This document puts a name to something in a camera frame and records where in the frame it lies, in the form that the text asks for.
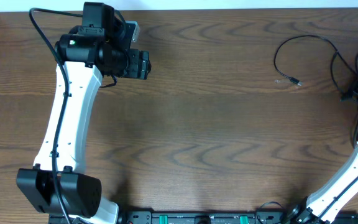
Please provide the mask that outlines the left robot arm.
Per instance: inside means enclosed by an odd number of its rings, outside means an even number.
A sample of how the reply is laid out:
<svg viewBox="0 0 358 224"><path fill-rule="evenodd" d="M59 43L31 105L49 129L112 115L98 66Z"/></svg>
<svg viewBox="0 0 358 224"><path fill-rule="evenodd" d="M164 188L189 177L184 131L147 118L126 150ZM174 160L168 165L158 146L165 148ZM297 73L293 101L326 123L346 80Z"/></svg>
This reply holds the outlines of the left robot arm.
<svg viewBox="0 0 358 224"><path fill-rule="evenodd" d="M145 80L151 63L147 51L131 47L138 23L115 8L86 2L81 20L49 45L57 82L47 132L33 166L19 169L16 184L53 223L117 223L118 205L103 197L99 179L85 173L90 116L104 77Z"/></svg>

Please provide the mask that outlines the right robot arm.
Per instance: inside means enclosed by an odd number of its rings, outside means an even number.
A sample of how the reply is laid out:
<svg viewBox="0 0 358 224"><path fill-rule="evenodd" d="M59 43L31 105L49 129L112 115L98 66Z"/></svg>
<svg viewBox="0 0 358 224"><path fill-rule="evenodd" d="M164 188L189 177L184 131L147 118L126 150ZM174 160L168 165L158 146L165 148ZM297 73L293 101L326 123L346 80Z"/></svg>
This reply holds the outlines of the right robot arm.
<svg viewBox="0 0 358 224"><path fill-rule="evenodd" d="M358 125L356 145L346 163L319 190L305 198L283 223L333 223L341 208L358 193Z"/></svg>

